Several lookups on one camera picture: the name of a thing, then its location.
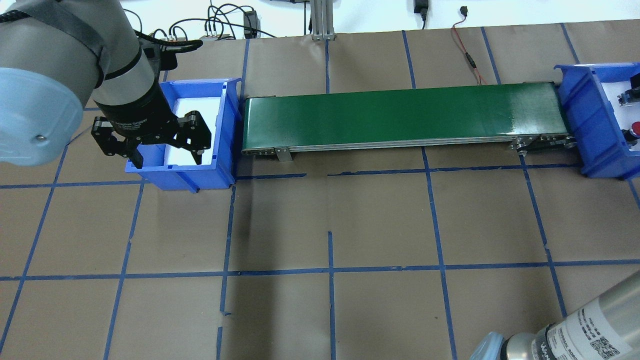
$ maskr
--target cable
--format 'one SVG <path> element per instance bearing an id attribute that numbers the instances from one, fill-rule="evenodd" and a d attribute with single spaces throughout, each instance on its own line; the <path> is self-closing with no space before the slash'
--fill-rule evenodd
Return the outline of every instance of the cable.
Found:
<path id="1" fill-rule="evenodd" d="M 151 37 L 155 38 L 156 37 L 156 33 L 160 31 L 162 33 L 162 35 L 164 36 L 164 39 L 168 39 L 169 37 L 167 36 L 167 34 L 164 32 L 164 30 L 162 29 L 156 29 L 153 33 L 151 33 Z"/>
<path id="2" fill-rule="evenodd" d="M 150 37 L 146 34 L 143 34 L 137 30 L 134 30 L 136 35 L 139 38 L 143 38 L 147 41 L 150 41 L 154 44 L 163 45 L 166 47 L 180 47 L 180 49 L 169 49 L 166 50 L 167 53 L 188 53 L 190 51 L 194 51 L 202 46 L 202 40 L 189 40 L 189 41 L 165 41 L 157 38 Z"/>
<path id="3" fill-rule="evenodd" d="M 213 6 L 213 1 L 212 1 L 212 0 L 209 0 L 209 4 L 210 4 L 211 6 Z M 238 6 L 238 7 L 239 7 L 239 8 L 249 8 L 249 9 L 251 9 L 252 11 L 255 11 L 255 9 L 253 8 L 253 6 L 251 6 L 251 5 L 242 5 L 242 6 Z"/>
<path id="4" fill-rule="evenodd" d="M 259 30 L 259 29 L 256 29 L 256 28 L 250 28 L 249 26 L 238 25 L 238 24 L 231 24 L 231 23 L 229 23 L 229 22 L 222 22 L 222 21 L 220 21 L 220 20 L 218 20 L 218 19 L 216 19 L 215 21 L 216 21 L 216 22 L 219 22 L 220 24 L 227 24 L 227 25 L 229 25 L 229 26 L 237 26 L 237 27 L 239 27 L 239 28 L 243 28 L 243 29 L 247 29 L 247 30 L 251 30 L 251 31 L 257 31 L 257 32 L 259 32 L 259 33 L 262 33 L 262 34 L 267 35 L 268 37 L 272 37 L 272 38 L 275 38 L 275 37 L 276 37 L 275 35 L 269 34 L 269 33 L 268 33 L 268 32 L 266 32 L 266 31 L 262 31 L 262 30 Z"/>
<path id="5" fill-rule="evenodd" d="M 257 32 L 259 32 L 259 33 L 263 33 L 263 34 L 267 35 L 268 37 L 272 37 L 272 38 L 275 38 L 275 37 L 276 37 L 276 36 L 274 36 L 274 35 L 272 35 L 272 34 L 269 34 L 269 33 L 268 33 L 268 32 L 266 32 L 266 31 L 258 30 L 258 29 L 255 29 L 255 28 L 250 28 L 250 27 L 248 27 L 248 26 L 244 26 L 244 25 L 238 25 L 238 24 L 232 24 L 232 23 L 230 23 L 230 22 L 224 22 L 224 21 L 222 21 L 222 20 L 216 19 L 215 17 L 211 17 L 211 18 L 209 18 L 209 19 L 201 19 L 201 18 L 182 19 L 182 20 L 180 20 L 180 21 L 177 21 L 177 22 L 173 23 L 173 24 L 170 26 L 170 29 L 173 29 L 173 27 L 174 27 L 174 26 L 176 26 L 176 25 L 178 25 L 178 24 L 181 24 L 181 23 L 183 23 L 183 22 L 186 22 L 186 21 L 214 21 L 214 22 L 217 22 L 218 24 L 226 24 L 226 25 L 229 25 L 229 26 L 237 26 L 238 28 L 243 28 L 243 29 L 249 29 L 249 30 L 252 30 L 252 31 L 257 31 Z"/>
<path id="6" fill-rule="evenodd" d="M 222 8 L 224 8 L 225 6 L 233 6 L 233 10 L 228 11 L 228 12 L 223 12 Z M 226 3 L 226 4 L 220 5 L 220 7 L 219 7 L 220 13 L 222 14 L 222 16 L 225 17 L 227 22 L 229 22 L 229 18 L 227 17 L 227 14 L 230 14 L 230 13 L 236 11 L 236 10 L 240 10 L 243 13 L 243 18 L 246 19 L 247 22 L 249 23 L 249 27 L 253 29 L 253 24 L 251 23 L 251 18 L 249 17 L 249 15 L 247 15 L 246 11 L 244 11 L 243 8 L 251 8 L 251 11 L 255 12 L 255 9 L 252 6 L 248 6 L 248 5 L 238 6 L 236 4 Z M 234 37 L 236 36 L 236 34 L 233 32 L 233 27 L 232 26 L 231 26 L 231 33 L 232 33 L 232 35 Z"/>
<path id="7" fill-rule="evenodd" d="M 462 38 L 460 38 L 460 34 L 458 33 L 458 29 L 456 29 L 456 25 L 462 24 L 463 22 L 465 22 L 467 20 L 467 13 L 468 13 L 467 7 L 466 6 L 462 6 L 460 8 L 460 13 L 462 14 L 462 16 L 464 16 L 464 19 L 462 19 L 461 21 L 458 21 L 457 23 L 453 24 L 451 26 L 451 31 L 456 35 L 456 37 L 458 38 L 458 41 L 460 42 L 460 49 L 464 53 L 465 57 L 467 58 L 467 62 L 471 66 L 472 72 L 474 74 L 474 79 L 476 79 L 476 83 L 478 85 L 482 85 L 483 81 L 484 81 L 484 84 L 487 85 L 486 80 L 483 78 L 482 75 L 480 75 L 480 70 L 478 70 L 476 62 L 471 57 L 471 55 L 469 55 L 469 52 L 467 51 L 467 48 L 465 47 L 465 44 L 462 42 Z"/>
<path id="8" fill-rule="evenodd" d="M 214 19 L 217 19 L 217 18 L 218 18 L 218 13 L 220 13 L 220 15 L 224 16 L 224 17 L 225 17 L 225 20 L 227 20 L 227 22 L 229 22 L 229 18 L 227 17 L 227 14 L 228 14 L 228 13 L 230 13 L 230 12 L 228 12 L 228 13 L 223 12 L 223 11 L 222 11 L 222 6 L 221 6 L 221 7 L 219 7 L 219 8 L 217 8 L 217 7 L 213 6 L 213 5 L 211 5 L 210 7 L 208 7 L 208 8 L 207 8 L 207 17 L 208 17 L 208 18 L 211 18 L 211 8 L 213 8 L 214 10 L 216 10 L 216 12 L 214 13 L 214 16 L 213 16 L 213 18 L 214 18 Z M 236 37 L 236 32 L 234 31 L 233 27 L 230 27 L 230 29 L 231 29 L 231 35 L 232 35 L 233 37 Z M 215 21 L 214 21 L 214 24 L 213 24 L 213 30 L 216 30 L 216 23 L 215 23 Z M 225 32 L 225 26 L 224 26 L 224 24 L 223 24 L 223 25 L 222 25 L 222 30 L 220 30 L 220 36 L 222 36 L 222 33 L 224 33 L 224 32 Z"/>
<path id="9" fill-rule="evenodd" d="M 184 31 L 184 29 L 182 28 L 182 26 L 174 26 L 173 27 L 173 38 L 178 40 L 178 36 L 175 34 L 175 30 L 176 29 L 180 29 L 182 30 L 183 34 L 184 34 L 184 41 L 189 41 L 189 38 L 187 37 L 187 32 Z"/>
<path id="10" fill-rule="evenodd" d="M 429 16 L 429 0 L 414 0 L 413 1 L 413 13 L 420 14 L 422 18 L 422 29 L 427 26 L 427 16 Z"/>
<path id="11" fill-rule="evenodd" d="M 142 19 L 140 19 L 140 16 L 138 16 L 137 13 L 132 12 L 131 10 L 128 9 L 122 9 L 126 12 L 132 13 L 133 15 L 135 15 L 138 18 L 138 22 L 140 23 L 140 32 L 142 32 Z"/>
<path id="12" fill-rule="evenodd" d="M 217 7 L 215 7 L 215 6 L 213 6 L 213 5 L 212 5 L 212 6 L 210 6 L 210 7 L 208 7 L 208 8 L 207 8 L 207 18 L 211 18 L 211 13 L 209 12 L 209 10 L 210 10 L 212 7 L 216 9 L 216 13 L 218 12 L 218 8 L 217 8 Z M 215 34 L 217 34 L 217 33 L 218 33 L 218 29 L 216 28 L 216 22 L 213 22 L 213 30 L 212 30 L 212 29 L 211 29 L 211 22 L 212 22 L 212 21 L 209 21 L 209 20 L 207 20 L 207 21 L 205 21 L 205 22 L 204 22 L 204 31 L 205 31 L 205 32 L 207 32 L 207 27 L 208 27 L 208 28 L 209 28 L 209 32 L 211 33 L 211 36 L 214 36 L 214 33 L 215 33 Z M 220 35 L 218 36 L 218 40 L 220 40 L 220 37 L 222 37 L 222 35 L 224 34 L 224 32 L 225 32 L 225 25 L 224 25 L 224 24 L 222 24 L 222 29 L 220 29 Z"/>

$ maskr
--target light blue cap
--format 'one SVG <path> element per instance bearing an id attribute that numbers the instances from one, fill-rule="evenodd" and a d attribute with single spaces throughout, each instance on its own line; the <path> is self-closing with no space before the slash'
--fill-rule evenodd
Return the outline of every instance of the light blue cap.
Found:
<path id="1" fill-rule="evenodd" d="M 80 100 L 65 85 L 36 72 L 0 67 L 0 162 L 52 161 L 82 116 Z"/>
<path id="2" fill-rule="evenodd" d="M 470 360 L 497 360 L 504 337 L 497 332 L 490 332 L 471 355 Z"/>

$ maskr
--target red wire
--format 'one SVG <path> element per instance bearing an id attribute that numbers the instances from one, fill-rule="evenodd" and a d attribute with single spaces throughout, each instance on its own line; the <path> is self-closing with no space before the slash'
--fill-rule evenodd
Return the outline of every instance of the red wire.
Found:
<path id="1" fill-rule="evenodd" d="M 462 47 L 462 51 L 466 54 L 468 53 L 467 48 L 465 47 L 465 44 L 462 42 L 462 39 L 460 38 L 460 34 L 458 33 L 458 30 L 456 29 L 456 25 L 458 24 L 462 24 L 463 22 L 465 22 L 467 19 L 467 17 L 465 16 L 464 19 L 462 19 L 461 21 L 458 21 L 457 23 L 453 24 L 453 26 L 451 26 L 451 30 L 453 30 L 453 33 L 456 34 L 456 37 L 458 38 L 458 41 L 460 42 L 460 46 Z M 483 78 L 482 75 L 480 75 L 480 70 L 478 70 L 477 68 L 474 68 L 474 78 L 476 77 L 476 73 L 478 74 L 478 77 L 476 79 L 476 82 L 478 83 L 478 85 L 482 85 L 482 82 L 484 81 L 484 84 L 487 85 L 488 83 L 486 82 L 486 80 Z"/>
<path id="2" fill-rule="evenodd" d="M 462 19 L 462 21 L 458 21 L 457 23 L 453 24 L 453 26 L 451 26 L 451 29 L 453 30 L 453 32 L 456 34 L 456 37 L 458 37 L 458 41 L 460 42 L 460 46 L 462 46 L 462 50 L 466 53 L 467 52 L 467 48 L 465 47 L 465 44 L 463 44 L 462 39 L 460 38 L 460 34 L 458 34 L 458 30 L 456 29 L 456 25 L 458 24 L 462 24 L 463 22 L 465 22 L 467 19 L 467 17 L 465 16 L 464 19 Z"/>

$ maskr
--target black cable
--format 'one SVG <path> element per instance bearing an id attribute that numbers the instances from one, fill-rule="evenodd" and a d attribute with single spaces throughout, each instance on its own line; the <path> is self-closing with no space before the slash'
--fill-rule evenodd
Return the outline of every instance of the black cable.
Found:
<path id="1" fill-rule="evenodd" d="M 139 31 L 135 31 L 136 35 L 139 38 L 143 38 L 147 41 L 150 41 L 154 44 L 163 45 L 166 47 L 180 47 L 180 49 L 169 49 L 166 52 L 168 53 L 188 53 L 190 51 L 194 51 L 202 46 L 202 40 L 189 40 L 189 41 L 165 41 L 157 38 L 150 37 L 146 34 L 143 34 Z"/>
<path id="2" fill-rule="evenodd" d="M 122 10 L 124 10 L 126 12 L 129 12 L 129 13 L 132 13 L 133 15 L 135 15 L 138 18 L 138 22 L 140 23 L 140 32 L 142 32 L 142 19 L 140 19 L 140 16 L 138 16 L 137 13 L 134 13 L 129 9 L 122 9 Z"/>
<path id="3" fill-rule="evenodd" d="M 211 6 L 213 6 L 213 1 L 212 1 L 212 0 L 209 0 L 209 4 L 210 4 Z M 242 6 L 238 6 L 238 7 L 239 7 L 239 8 L 249 8 L 249 9 L 251 9 L 252 11 L 255 11 L 255 9 L 253 8 L 253 6 L 251 6 L 251 5 L 242 5 Z"/>
<path id="4" fill-rule="evenodd" d="M 189 41 L 189 37 L 187 37 L 187 32 L 184 31 L 184 29 L 182 28 L 182 26 L 174 26 L 173 27 L 173 38 L 178 40 L 178 36 L 175 34 L 175 30 L 176 29 L 180 29 L 182 30 L 183 34 L 184 34 L 184 41 Z"/>
<path id="5" fill-rule="evenodd" d="M 166 33 L 164 32 L 164 30 L 162 29 L 156 29 L 153 33 L 151 33 L 151 37 L 155 38 L 156 37 L 156 33 L 160 31 L 162 33 L 162 35 L 164 36 L 164 38 L 169 38 Z"/>
<path id="6" fill-rule="evenodd" d="M 224 21 L 222 21 L 222 20 L 216 19 L 215 17 L 211 17 L 211 18 L 209 18 L 209 19 L 201 19 L 201 18 L 182 19 L 182 20 L 177 21 L 177 22 L 175 22 L 174 24 L 172 24 L 172 25 L 171 25 L 171 28 L 173 28 L 173 27 L 174 27 L 174 26 L 176 26 L 177 24 L 180 24 L 180 23 L 183 23 L 183 22 L 186 22 L 186 21 L 214 21 L 214 22 L 217 22 L 218 24 L 226 24 L 226 25 L 229 25 L 229 26 L 237 26 L 238 28 L 243 28 L 243 29 L 249 29 L 249 30 L 252 30 L 252 31 L 257 31 L 257 32 L 259 32 L 259 33 L 263 33 L 263 34 L 267 35 L 268 37 L 272 37 L 272 38 L 275 38 L 275 37 L 276 37 L 276 36 L 274 36 L 274 35 L 272 35 L 272 34 L 269 34 L 269 33 L 268 33 L 268 32 L 266 32 L 266 31 L 258 30 L 258 29 L 255 29 L 255 28 L 250 28 L 250 27 L 248 27 L 248 26 L 244 26 L 244 25 L 238 25 L 238 24 L 232 24 L 232 23 L 230 23 L 230 22 L 224 22 Z"/>
<path id="7" fill-rule="evenodd" d="M 224 8 L 225 6 L 233 6 L 234 9 L 231 10 L 231 11 L 228 11 L 228 12 L 223 12 L 222 8 Z M 248 6 L 248 5 L 238 6 L 236 4 L 227 3 L 227 4 L 222 4 L 219 7 L 220 13 L 222 15 L 224 15 L 224 17 L 227 20 L 227 22 L 229 22 L 229 18 L 227 17 L 227 14 L 230 14 L 230 13 L 236 11 L 236 10 L 240 10 L 242 12 L 242 14 L 243 14 L 243 17 L 246 18 L 247 22 L 249 23 L 249 27 L 253 29 L 253 24 L 251 23 L 251 18 L 249 17 L 249 15 L 246 14 L 246 11 L 244 11 L 243 8 L 251 8 L 252 11 L 255 11 L 255 9 L 252 6 Z M 233 27 L 231 27 L 231 33 L 233 34 L 234 37 L 236 36 L 236 34 L 234 34 L 234 32 L 233 32 Z"/>
<path id="8" fill-rule="evenodd" d="M 222 9 L 221 9 L 221 8 L 222 8 L 222 6 L 221 6 L 221 7 L 219 7 L 219 8 L 218 8 L 218 7 L 215 7 L 215 6 L 213 6 L 213 5 L 211 5 L 210 7 L 208 7 L 208 8 L 207 8 L 207 17 L 208 17 L 208 18 L 211 18 L 211 8 L 214 8 L 214 10 L 216 10 L 216 12 L 214 13 L 214 16 L 213 16 L 213 18 L 214 18 L 214 19 L 217 19 L 217 18 L 218 18 L 218 13 L 220 13 L 220 15 L 222 15 L 222 16 L 224 16 L 224 17 L 225 17 L 225 20 L 227 20 L 227 22 L 230 22 L 230 21 L 229 21 L 229 18 L 227 17 L 227 14 L 228 14 L 228 13 L 225 13 L 225 12 L 223 12 L 223 11 L 222 11 Z M 231 35 L 232 35 L 233 37 L 236 37 L 236 32 L 234 31 L 233 27 L 230 27 L 230 28 L 231 28 Z M 213 29 L 214 29 L 214 30 L 216 29 L 216 23 L 215 23 L 215 22 L 214 22 L 214 24 L 213 24 Z M 224 33 L 224 32 L 225 32 L 225 26 L 224 26 L 224 24 L 223 24 L 223 25 L 222 25 L 222 30 L 220 31 L 220 36 L 222 36 L 222 33 Z"/>
<path id="9" fill-rule="evenodd" d="M 259 32 L 259 33 L 263 33 L 263 34 L 267 35 L 268 37 L 272 37 L 272 38 L 275 38 L 275 37 L 276 37 L 275 35 L 271 35 L 271 34 L 269 34 L 269 33 L 268 33 L 268 32 L 266 32 L 266 31 L 262 31 L 262 30 L 259 30 L 259 29 L 256 29 L 256 28 L 250 28 L 249 26 L 238 25 L 238 24 L 231 24 L 231 23 L 228 23 L 228 22 L 222 22 L 222 21 L 220 21 L 220 20 L 218 20 L 218 19 L 216 19 L 216 22 L 219 22 L 220 24 L 227 24 L 227 25 L 229 25 L 229 26 L 237 26 L 237 27 L 239 27 L 239 28 L 248 29 L 248 30 L 251 30 L 251 31 L 257 31 L 257 32 Z"/>

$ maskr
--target metal bracket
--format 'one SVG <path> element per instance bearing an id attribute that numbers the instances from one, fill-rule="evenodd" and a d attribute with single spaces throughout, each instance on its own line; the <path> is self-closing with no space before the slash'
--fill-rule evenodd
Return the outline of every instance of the metal bracket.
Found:
<path id="1" fill-rule="evenodd" d="M 276 147 L 274 150 L 279 161 L 293 161 L 288 147 Z"/>
<path id="2" fill-rule="evenodd" d="M 311 25 L 314 41 L 335 40 L 333 0 L 311 0 Z"/>
<path id="3" fill-rule="evenodd" d="M 526 156 L 529 151 L 550 149 L 571 149 L 576 146 L 575 138 L 569 134 L 525 135 L 516 136 L 509 147 Z"/>

